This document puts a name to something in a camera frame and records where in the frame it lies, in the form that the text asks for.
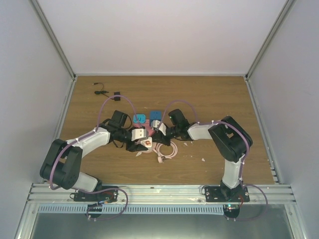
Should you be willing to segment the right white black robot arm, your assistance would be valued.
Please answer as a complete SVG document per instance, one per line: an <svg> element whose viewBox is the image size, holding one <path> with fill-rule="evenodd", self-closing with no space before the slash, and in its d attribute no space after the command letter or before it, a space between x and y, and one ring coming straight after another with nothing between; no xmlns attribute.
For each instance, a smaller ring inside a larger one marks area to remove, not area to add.
<svg viewBox="0 0 319 239"><path fill-rule="evenodd" d="M221 197L231 202L243 188L243 166L253 145L251 136L231 116L209 123L189 122L181 110L168 114L173 126L168 127L159 120L152 121L155 131L153 141L169 146L171 140L213 140L225 160L224 175L220 182Z"/></svg>

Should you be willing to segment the white tiger cube adapter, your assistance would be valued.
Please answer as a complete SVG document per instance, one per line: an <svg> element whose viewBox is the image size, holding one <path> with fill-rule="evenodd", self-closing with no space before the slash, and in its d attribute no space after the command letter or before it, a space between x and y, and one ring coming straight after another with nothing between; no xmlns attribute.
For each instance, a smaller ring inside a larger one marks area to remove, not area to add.
<svg viewBox="0 0 319 239"><path fill-rule="evenodd" d="M137 151L149 153L153 150L153 141L151 138L145 140L138 140L135 143L135 145L137 147Z"/></svg>

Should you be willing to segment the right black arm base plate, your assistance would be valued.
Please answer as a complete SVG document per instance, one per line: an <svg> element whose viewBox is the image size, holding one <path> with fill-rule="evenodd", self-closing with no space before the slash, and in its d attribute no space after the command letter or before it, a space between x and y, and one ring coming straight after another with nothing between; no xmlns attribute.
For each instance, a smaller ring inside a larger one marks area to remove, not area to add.
<svg viewBox="0 0 319 239"><path fill-rule="evenodd" d="M250 202L248 190L243 189L241 185L234 189L229 189L224 184L220 186L204 185L201 188L201 193L205 196L206 202Z"/></svg>

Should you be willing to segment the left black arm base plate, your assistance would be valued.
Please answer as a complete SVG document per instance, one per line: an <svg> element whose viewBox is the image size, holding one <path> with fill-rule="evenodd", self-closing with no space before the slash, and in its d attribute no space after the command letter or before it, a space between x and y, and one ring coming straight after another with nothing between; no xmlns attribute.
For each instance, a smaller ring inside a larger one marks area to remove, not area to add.
<svg viewBox="0 0 319 239"><path fill-rule="evenodd" d="M112 203L117 201L118 188L118 186L98 185L94 194L77 191L71 193L70 198L75 202Z"/></svg>

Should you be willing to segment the dark blue cube socket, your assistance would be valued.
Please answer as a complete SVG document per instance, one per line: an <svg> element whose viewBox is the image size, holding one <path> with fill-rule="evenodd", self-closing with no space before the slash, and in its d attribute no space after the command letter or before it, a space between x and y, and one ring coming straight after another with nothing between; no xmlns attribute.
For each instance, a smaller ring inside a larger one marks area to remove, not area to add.
<svg viewBox="0 0 319 239"><path fill-rule="evenodd" d="M161 111L150 111L150 122L154 120L159 120L161 121L162 118L162 112Z"/></svg>

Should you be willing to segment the light blue plug adapter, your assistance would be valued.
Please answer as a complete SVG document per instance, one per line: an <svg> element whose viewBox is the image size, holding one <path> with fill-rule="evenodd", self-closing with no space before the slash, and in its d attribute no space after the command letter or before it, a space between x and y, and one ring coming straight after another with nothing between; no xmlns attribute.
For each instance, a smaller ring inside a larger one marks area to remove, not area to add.
<svg viewBox="0 0 319 239"><path fill-rule="evenodd" d="M136 115L133 115L133 123L135 124L144 124L146 123L146 115L145 114L136 114Z"/></svg>

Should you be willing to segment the pink power strip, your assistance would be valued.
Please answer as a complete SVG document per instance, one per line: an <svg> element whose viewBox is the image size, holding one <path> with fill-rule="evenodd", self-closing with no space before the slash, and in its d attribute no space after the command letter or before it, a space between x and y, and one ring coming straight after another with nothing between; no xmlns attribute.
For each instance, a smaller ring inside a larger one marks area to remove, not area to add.
<svg viewBox="0 0 319 239"><path fill-rule="evenodd" d="M147 119L147 120L146 120L146 123L142 124L142 126L144 126L145 129L148 131L148 134L149 134L148 139L149 139L149 138L152 139L152 135L154 134L155 131L154 131L154 130L151 128L151 126L150 126L150 120ZM155 147L156 147L156 143L153 142L153 150L155 149Z"/></svg>

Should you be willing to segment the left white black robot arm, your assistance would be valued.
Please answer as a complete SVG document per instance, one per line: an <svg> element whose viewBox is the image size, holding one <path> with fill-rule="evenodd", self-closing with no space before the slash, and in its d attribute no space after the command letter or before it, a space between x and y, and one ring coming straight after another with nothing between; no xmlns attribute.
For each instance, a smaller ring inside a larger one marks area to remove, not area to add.
<svg viewBox="0 0 319 239"><path fill-rule="evenodd" d="M91 201L101 199L103 189L98 186L99 179L81 172L82 159L114 141L121 142L129 152L147 151L147 145L140 144L149 137L147 129L144 126L125 128L128 117L126 113L114 111L110 119L78 138L53 141L40 169L40 176L50 183L52 190L76 189L85 191Z"/></svg>

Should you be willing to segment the black plug adapter with cable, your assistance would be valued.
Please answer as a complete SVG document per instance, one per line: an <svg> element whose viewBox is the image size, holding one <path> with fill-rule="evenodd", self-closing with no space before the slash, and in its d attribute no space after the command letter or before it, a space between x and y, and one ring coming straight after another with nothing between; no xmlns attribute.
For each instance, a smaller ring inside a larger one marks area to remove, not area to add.
<svg viewBox="0 0 319 239"><path fill-rule="evenodd" d="M105 86L103 83L95 82L92 85L101 85L102 86L100 90L94 92L95 95L103 95L103 96L109 98L109 96L107 95L109 93L109 91L105 90ZM112 100L120 101L121 98L119 97L119 95L120 95L120 92L114 92L114 97L112 98Z"/></svg>

